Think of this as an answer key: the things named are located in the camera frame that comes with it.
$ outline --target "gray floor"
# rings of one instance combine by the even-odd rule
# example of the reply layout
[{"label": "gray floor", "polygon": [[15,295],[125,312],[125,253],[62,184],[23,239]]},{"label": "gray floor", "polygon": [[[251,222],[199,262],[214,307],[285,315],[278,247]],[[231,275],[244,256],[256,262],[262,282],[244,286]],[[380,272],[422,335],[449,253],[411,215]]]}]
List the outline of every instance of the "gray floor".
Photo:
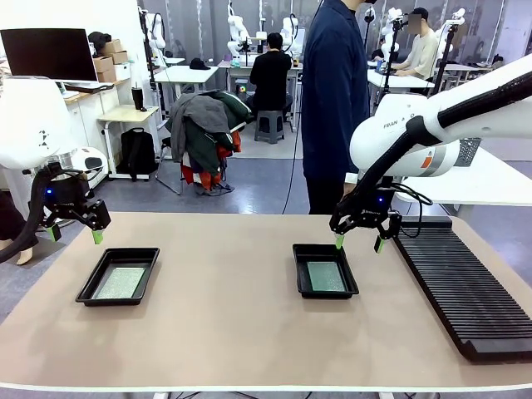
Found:
[{"label": "gray floor", "polygon": [[[532,163],[511,163],[522,173],[532,177]],[[177,165],[166,162],[161,177],[179,185]],[[227,182],[235,191],[221,197],[198,197],[191,187],[185,186],[183,195],[177,196],[152,180],[133,183],[128,180],[104,182],[96,190],[96,196],[107,203],[111,211],[130,212],[198,212],[198,213],[256,213],[280,214],[283,211],[290,172],[291,160],[229,160]],[[418,214],[416,205],[397,202],[394,207],[406,214]],[[302,162],[297,160],[293,179],[292,194],[288,202],[287,214],[306,214],[308,198],[303,178]],[[425,214],[445,214],[438,205],[424,209]],[[470,225],[506,262],[529,284],[532,285],[532,234],[530,234],[532,208],[476,206],[468,220]],[[41,238],[36,248],[35,259],[25,268],[19,268],[13,262],[0,267],[0,323],[12,311],[27,290],[42,276],[55,261],[65,245],[69,244],[81,231],[79,224],[62,229],[60,243],[52,243]],[[304,393],[263,393],[260,399],[304,399]],[[47,392],[22,392],[0,389],[2,399],[118,399],[119,394],[71,394]],[[135,399],[152,397],[147,394],[133,396]],[[311,399],[365,399],[370,394],[356,393],[317,393]],[[479,394],[442,394],[443,399],[525,399],[532,397],[532,391],[489,392]],[[396,394],[396,398],[406,398]],[[205,393],[198,399],[236,399],[227,393]]]}]

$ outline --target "bag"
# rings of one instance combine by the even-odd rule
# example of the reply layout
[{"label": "bag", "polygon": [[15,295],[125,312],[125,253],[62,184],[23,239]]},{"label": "bag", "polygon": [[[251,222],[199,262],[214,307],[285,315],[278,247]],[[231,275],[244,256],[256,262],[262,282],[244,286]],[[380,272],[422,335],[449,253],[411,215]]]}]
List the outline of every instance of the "bag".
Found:
[{"label": "bag", "polygon": [[122,133],[122,162],[116,170],[127,173],[133,181],[137,175],[149,175],[155,172],[155,151],[151,134],[141,127]]}]

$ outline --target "black tray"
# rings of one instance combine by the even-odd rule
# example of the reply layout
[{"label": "black tray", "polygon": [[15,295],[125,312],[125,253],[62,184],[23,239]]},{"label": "black tray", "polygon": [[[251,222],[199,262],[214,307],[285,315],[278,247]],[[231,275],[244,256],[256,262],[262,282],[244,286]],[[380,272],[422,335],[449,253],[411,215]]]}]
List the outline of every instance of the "black tray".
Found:
[{"label": "black tray", "polygon": [[[77,296],[76,302],[84,303],[85,306],[138,305],[144,297],[151,270],[153,270],[158,256],[158,248],[116,248],[106,250],[92,271],[85,287]],[[106,298],[96,298],[95,294],[101,292],[111,273],[119,269],[117,266],[120,265],[122,265],[122,268],[127,265],[129,268],[144,269],[141,277],[139,277],[139,282],[130,283],[133,284],[130,286],[130,289],[134,290],[133,294],[128,294],[127,298],[109,298],[108,295],[106,295]]]},{"label": "black tray", "polygon": [[[358,294],[358,287],[352,276],[346,254],[335,245],[294,244],[293,256],[298,271],[298,290],[303,298],[316,299],[349,299]],[[341,290],[314,290],[308,263],[335,263],[339,278],[342,280]]]}]

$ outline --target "gray stool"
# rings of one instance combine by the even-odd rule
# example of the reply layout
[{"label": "gray stool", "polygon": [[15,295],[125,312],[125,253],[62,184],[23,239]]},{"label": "gray stool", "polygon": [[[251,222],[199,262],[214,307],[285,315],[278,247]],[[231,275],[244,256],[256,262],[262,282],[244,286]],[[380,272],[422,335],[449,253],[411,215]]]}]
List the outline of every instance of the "gray stool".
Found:
[{"label": "gray stool", "polygon": [[[268,121],[268,131],[260,130],[260,121]],[[282,111],[259,111],[257,114],[257,125],[255,127],[255,141],[261,137],[269,138],[269,144],[277,144],[278,139],[284,140],[283,112]]]}]

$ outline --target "black cap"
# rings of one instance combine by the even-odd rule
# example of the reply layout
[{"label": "black cap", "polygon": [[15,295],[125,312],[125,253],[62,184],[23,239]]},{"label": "black cap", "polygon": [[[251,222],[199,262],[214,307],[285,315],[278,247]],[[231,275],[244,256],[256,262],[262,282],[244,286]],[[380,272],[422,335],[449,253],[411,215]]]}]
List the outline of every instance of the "black cap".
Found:
[{"label": "black cap", "polygon": [[190,69],[199,69],[201,71],[207,71],[210,68],[206,66],[205,63],[201,61],[199,58],[195,58],[190,63]]}]

